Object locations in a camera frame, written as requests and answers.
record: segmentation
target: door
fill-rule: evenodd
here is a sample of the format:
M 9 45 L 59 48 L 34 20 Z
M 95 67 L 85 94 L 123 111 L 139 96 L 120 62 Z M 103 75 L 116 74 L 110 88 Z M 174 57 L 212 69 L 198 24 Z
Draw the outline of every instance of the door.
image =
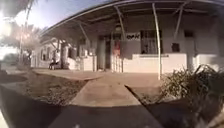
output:
M 191 71 L 197 68 L 196 63 L 196 45 L 194 38 L 186 38 L 186 50 L 187 50 L 187 68 Z
M 106 41 L 106 69 L 111 69 L 111 41 Z
M 193 71 L 195 68 L 197 68 L 195 34 L 193 31 L 185 30 L 184 35 L 187 54 L 187 68 Z
M 97 44 L 97 70 L 104 70 L 104 60 L 105 60 L 105 43 L 102 40 Z

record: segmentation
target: support post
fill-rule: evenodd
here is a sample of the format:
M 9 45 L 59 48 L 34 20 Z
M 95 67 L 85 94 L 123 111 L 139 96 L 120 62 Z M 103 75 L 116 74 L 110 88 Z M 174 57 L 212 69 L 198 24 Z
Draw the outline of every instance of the support post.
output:
M 120 12 L 120 10 L 119 10 L 119 8 L 117 7 L 117 6 L 115 6 L 115 9 L 117 10 L 117 14 L 118 14 L 118 17 L 119 17 L 119 21 L 120 21 L 120 24 L 121 24 L 121 31 L 122 31 L 122 39 L 123 39 L 123 41 L 122 41 L 122 43 L 125 43 L 126 42 L 126 33 L 125 33 L 125 29 L 124 29 L 124 23 L 123 23 L 123 20 L 122 20 L 122 14 L 121 14 L 121 12 Z M 123 57 L 121 58 L 121 72 L 124 72 L 124 66 L 123 66 L 123 62 L 124 62 L 124 59 L 123 59 Z
M 179 12 L 177 26 L 176 26 L 176 29 L 175 29 L 175 32 L 174 32 L 174 41 L 176 41 L 176 38 L 177 38 L 177 35 L 178 35 L 178 32 L 179 32 L 180 23 L 181 23 L 181 19 L 182 19 L 182 14 L 183 14 L 183 7 L 180 9 L 180 12 Z
M 121 12 L 120 10 L 118 9 L 118 7 L 115 6 L 115 9 L 117 10 L 117 14 L 118 14 L 118 17 L 119 17 L 119 21 L 120 21 L 120 24 L 121 24 L 121 30 L 122 30 L 122 36 L 123 36 L 123 41 L 126 40 L 126 34 L 125 34 L 125 30 L 124 30 L 124 24 L 123 24 L 123 21 L 122 21 L 122 18 L 121 18 Z
M 86 34 L 86 31 L 84 30 L 84 28 L 82 27 L 82 24 L 81 23 L 78 23 L 79 24 L 79 27 L 83 33 L 83 35 L 85 36 L 86 40 L 87 40 L 87 44 L 88 44 L 88 47 L 90 46 L 90 40 L 89 40 L 89 37 L 87 36 Z
M 152 3 L 152 9 L 153 9 L 153 15 L 155 19 L 155 25 L 156 25 L 156 36 L 157 36 L 157 45 L 158 45 L 158 79 L 161 79 L 162 74 L 162 63 L 161 63 L 161 48 L 160 48 L 160 33 L 159 33 L 159 23 L 158 23 L 158 17 L 156 13 L 155 3 Z

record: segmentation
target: building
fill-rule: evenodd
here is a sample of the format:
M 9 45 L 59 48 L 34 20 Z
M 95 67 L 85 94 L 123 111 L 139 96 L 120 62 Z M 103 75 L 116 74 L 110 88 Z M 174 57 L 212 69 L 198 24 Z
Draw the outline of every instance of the building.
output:
M 170 73 L 200 64 L 219 70 L 223 6 L 220 0 L 110 1 L 42 33 L 48 40 L 33 51 L 32 67 L 48 68 L 58 48 L 62 68 L 70 70 Z

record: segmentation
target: sign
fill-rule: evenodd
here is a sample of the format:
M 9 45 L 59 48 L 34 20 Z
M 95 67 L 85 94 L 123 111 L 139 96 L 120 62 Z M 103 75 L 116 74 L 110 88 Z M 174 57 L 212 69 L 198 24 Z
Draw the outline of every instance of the sign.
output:
M 140 32 L 126 34 L 127 41 L 140 41 L 140 38 Z

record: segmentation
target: dirt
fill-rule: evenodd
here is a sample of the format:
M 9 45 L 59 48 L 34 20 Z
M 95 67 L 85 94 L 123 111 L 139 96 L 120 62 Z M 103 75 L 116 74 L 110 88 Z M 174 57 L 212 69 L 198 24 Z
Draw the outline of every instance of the dirt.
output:
M 22 84 L 26 95 L 49 104 L 66 106 L 82 89 L 87 81 L 68 80 L 44 74 L 29 72 L 27 81 Z

